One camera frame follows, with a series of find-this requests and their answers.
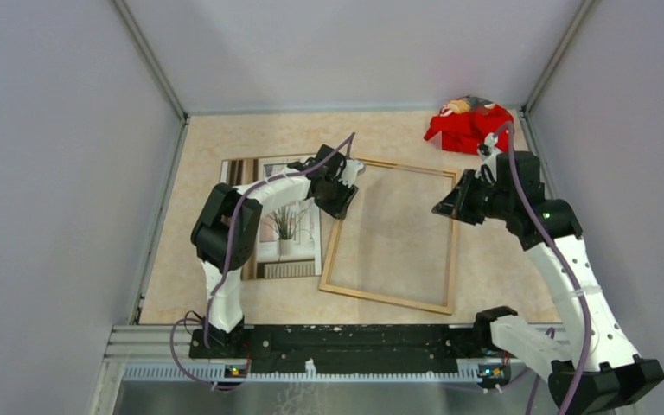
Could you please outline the printed plant window photo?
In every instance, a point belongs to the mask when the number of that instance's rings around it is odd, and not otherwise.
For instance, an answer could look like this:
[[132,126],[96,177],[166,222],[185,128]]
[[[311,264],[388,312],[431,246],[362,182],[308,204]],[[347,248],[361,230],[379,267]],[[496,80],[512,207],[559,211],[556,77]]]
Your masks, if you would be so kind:
[[[253,183],[280,173],[308,155],[228,159],[220,180],[232,186]],[[261,218],[243,280],[319,277],[322,275],[321,211],[313,201],[288,203]]]

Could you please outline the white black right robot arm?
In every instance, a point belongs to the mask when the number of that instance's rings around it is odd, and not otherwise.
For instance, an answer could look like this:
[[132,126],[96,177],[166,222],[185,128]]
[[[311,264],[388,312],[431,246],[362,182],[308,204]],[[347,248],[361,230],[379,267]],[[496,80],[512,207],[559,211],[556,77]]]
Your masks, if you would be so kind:
[[568,342],[540,333],[515,310],[476,314],[475,350],[507,352],[548,385],[563,414],[592,414],[633,405],[664,380],[660,362],[641,356],[624,334],[588,259],[571,205],[546,196],[540,160],[531,152],[488,156],[467,169],[432,209],[470,224],[501,220],[546,283]]

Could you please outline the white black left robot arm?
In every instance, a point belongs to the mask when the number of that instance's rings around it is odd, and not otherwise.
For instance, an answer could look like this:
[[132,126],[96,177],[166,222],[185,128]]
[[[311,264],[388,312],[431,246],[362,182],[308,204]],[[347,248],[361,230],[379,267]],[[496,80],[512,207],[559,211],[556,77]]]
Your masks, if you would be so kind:
[[315,156],[287,164],[256,182],[213,187],[191,231],[207,282],[201,344],[222,357],[242,347],[241,274],[251,258],[261,221],[291,203],[312,201],[336,220],[346,217],[365,163],[326,144]]

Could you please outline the wooden picture frame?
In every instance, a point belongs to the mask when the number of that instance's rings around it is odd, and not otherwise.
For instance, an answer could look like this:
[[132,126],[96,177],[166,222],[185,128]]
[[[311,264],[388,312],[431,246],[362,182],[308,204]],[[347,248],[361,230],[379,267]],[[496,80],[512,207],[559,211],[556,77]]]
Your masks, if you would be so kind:
[[320,291],[452,315],[458,225],[432,209],[462,171],[364,163],[346,218],[331,228]]

